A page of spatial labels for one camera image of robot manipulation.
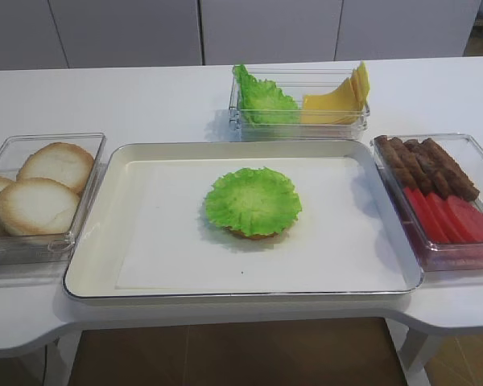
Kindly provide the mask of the white metal serving tray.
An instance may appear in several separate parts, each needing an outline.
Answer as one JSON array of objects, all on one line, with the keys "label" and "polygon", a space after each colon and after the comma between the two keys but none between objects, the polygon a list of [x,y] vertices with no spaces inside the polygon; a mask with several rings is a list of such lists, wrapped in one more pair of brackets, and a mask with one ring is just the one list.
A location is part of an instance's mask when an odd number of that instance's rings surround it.
[{"label": "white metal serving tray", "polygon": [[[209,223],[213,183],[286,175],[302,203],[283,233]],[[115,150],[64,275],[75,298],[404,294],[421,269],[369,149],[352,140],[130,144]]]}]

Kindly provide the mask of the front bun half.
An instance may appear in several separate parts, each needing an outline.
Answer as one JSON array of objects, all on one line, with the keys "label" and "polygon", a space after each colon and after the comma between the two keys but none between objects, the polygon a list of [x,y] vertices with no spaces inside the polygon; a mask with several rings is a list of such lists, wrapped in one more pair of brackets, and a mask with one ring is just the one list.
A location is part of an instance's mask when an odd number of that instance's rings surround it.
[{"label": "front bun half", "polygon": [[0,192],[0,224],[13,236],[62,234],[79,202],[78,194],[55,180],[24,179]]}]

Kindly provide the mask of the lettuce leaves in container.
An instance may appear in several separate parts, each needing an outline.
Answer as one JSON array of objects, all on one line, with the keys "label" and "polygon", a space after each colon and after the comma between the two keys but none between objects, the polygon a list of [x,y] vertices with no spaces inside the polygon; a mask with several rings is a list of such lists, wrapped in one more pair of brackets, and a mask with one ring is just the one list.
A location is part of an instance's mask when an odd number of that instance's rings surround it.
[{"label": "lettuce leaves in container", "polygon": [[239,105],[252,125],[291,125],[299,122],[299,105],[273,80],[259,80],[244,64],[235,65],[233,74],[239,86]]}]

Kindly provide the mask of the upright cheese slices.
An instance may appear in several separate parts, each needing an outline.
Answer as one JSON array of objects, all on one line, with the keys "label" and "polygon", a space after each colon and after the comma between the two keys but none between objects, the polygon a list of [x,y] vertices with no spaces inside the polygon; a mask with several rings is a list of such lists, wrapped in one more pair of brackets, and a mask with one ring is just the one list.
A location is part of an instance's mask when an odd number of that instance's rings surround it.
[{"label": "upright cheese slices", "polygon": [[360,106],[363,106],[370,91],[369,77],[364,61],[361,61],[357,68],[353,69],[350,80],[355,97]]}]

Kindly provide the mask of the lettuce leaf on bun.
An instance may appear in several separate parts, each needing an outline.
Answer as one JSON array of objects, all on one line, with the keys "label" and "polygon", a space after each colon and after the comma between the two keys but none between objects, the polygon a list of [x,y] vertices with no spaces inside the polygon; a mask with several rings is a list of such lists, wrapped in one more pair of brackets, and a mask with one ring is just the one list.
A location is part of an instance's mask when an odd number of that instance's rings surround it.
[{"label": "lettuce leaf on bun", "polygon": [[204,198],[205,215],[218,228],[246,235],[280,234],[302,211],[295,185],[267,167],[242,168],[218,178]]}]

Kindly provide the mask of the bottom bun under lettuce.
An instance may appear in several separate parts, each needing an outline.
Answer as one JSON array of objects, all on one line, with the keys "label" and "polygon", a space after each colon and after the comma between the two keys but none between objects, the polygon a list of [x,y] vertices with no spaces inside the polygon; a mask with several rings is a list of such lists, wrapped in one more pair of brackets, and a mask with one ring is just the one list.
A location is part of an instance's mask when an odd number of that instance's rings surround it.
[{"label": "bottom bun under lettuce", "polygon": [[269,238],[272,238],[272,237],[279,235],[277,232],[273,232],[273,233],[268,234],[268,235],[262,235],[262,234],[246,235],[244,232],[242,232],[240,230],[235,230],[235,229],[232,229],[232,228],[227,228],[226,230],[229,231],[230,233],[234,234],[237,237],[241,237],[243,239],[248,239],[248,240],[265,240],[265,239],[269,239]]}]

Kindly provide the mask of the clear bun container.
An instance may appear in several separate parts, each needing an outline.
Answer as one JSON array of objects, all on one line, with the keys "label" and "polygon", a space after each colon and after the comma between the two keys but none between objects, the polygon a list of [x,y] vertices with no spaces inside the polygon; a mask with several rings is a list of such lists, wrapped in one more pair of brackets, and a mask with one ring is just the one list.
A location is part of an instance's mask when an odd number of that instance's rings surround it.
[{"label": "clear bun container", "polygon": [[7,138],[0,146],[0,176],[15,182],[16,175],[27,158],[53,142],[66,142],[88,151],[94,158],[85,189],[79,194],[80,202],[70,229],[62,234],[13,236],[6,229],[0,236],[0,265],[64,261],[76,246],[76,241],[88,215],[101,156],[105,146],[103,133],[63,133],[18,135]]}]

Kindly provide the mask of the clear lettuce cheese container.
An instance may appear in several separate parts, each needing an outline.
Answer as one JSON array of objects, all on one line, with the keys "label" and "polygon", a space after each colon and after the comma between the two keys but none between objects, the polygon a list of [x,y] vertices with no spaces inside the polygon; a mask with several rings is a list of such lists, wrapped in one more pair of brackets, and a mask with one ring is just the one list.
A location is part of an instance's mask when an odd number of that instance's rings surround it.
[{"label": "clear lettuce cheese container", "polygon": [[354,139],[359,140],[367,129],[369,106],[366,101],[359,118],[352,124],[305,125],[300,123],[305,95],[322,95],[334,91],[357,68],[264,68],[245,65],[248,72],[259,80],[273,80],[285,94],[299,105],[299,122],[291,125],[255,125],[244,117],[239,105],[239,86],[233,74],[229,101],[229,124],[242,141],[284,139]]}]

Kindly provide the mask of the flat cheese slices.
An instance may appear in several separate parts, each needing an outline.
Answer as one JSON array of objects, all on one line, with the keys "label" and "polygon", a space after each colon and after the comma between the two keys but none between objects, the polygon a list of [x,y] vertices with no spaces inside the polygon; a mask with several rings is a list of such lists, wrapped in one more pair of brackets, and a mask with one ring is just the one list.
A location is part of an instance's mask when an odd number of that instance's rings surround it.
[{"label": "flat cheese slices", "polygon": [[334,91],[322,95],[305,95],[300,123],[305,125],[348,125],[362,112],[369,85],[356,78],[346,78]]}]

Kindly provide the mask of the brown meat patties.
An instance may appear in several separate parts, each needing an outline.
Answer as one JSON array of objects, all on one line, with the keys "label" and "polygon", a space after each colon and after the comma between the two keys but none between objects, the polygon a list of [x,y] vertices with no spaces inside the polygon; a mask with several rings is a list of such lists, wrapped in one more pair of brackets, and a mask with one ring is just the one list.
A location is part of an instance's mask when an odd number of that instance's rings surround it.
[{"label": "brown meat patties", "polygon": [[441,199],[453,195],[472,202],[479,197],[474,182],[433,138],[403,141],[382,135],[374,145],[401,187],[419,189],[425,196],[435,193]]}]

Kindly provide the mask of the white paper sheet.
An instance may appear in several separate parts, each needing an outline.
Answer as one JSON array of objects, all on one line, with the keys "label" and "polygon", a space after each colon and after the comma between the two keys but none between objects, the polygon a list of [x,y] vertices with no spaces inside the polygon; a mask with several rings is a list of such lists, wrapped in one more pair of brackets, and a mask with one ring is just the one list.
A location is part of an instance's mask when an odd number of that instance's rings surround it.
[{"label": "white paper sheet", "polygon": [[[221,176],[268,167],[302,211],[282,234],[247,240],[210,224]],[[401,292],[421,273],[379,177],[350,157],[138,162],[145,182],[116,285],[162,294]]]}]

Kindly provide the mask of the clear meat tomato container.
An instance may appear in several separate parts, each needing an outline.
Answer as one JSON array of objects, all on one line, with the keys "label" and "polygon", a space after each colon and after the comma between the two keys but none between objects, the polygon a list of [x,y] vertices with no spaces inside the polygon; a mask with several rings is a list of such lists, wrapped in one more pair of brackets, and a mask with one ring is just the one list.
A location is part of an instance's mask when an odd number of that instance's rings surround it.
[{"label": "clear meat tomato container", "polygon": [[[474,182],[480,191],[479,197],[471,203],[483,213],[483,149],[477,142],[466,134],[428,134],[412,136],[395,136],[403,141],[417,139],[423,141],[433,138],[459,163],[462,170]],[[392,175],[391,170],[382,161],[374,145],[374,155],[382,179],[389,188],[391,198],[398,209],[403,227],[411,242],[415,254],[419,257],[423,269],[426,271],[455,270],[455,269],[483,269],[483,243],[472,244],[435,244],[425,234],[412,206],[403,193],[403,188]]]}]

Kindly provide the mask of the tomato slices in container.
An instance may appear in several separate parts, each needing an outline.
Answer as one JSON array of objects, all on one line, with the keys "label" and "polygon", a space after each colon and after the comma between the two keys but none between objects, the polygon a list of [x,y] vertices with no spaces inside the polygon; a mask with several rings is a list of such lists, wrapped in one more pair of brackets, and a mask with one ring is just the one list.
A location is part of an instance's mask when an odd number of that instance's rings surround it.
[{"label": "tomato slices in container", "polygon": [[420,189],[402,189],[427,238],[435,244],[483,243],[483,213],[450,195],[446,199]]}]

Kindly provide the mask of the back bun half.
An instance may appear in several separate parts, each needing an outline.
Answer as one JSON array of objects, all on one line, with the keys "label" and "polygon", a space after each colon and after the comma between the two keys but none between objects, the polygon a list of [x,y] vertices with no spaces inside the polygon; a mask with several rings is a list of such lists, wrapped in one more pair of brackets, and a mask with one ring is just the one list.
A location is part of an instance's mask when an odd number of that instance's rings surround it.
[{"label": "back bun half", "polygon": [[79,195],[85,189],[93,163],[93,156],[83,148],[71,143],[53,142],[27,158],[16,180],[52,179]]}]

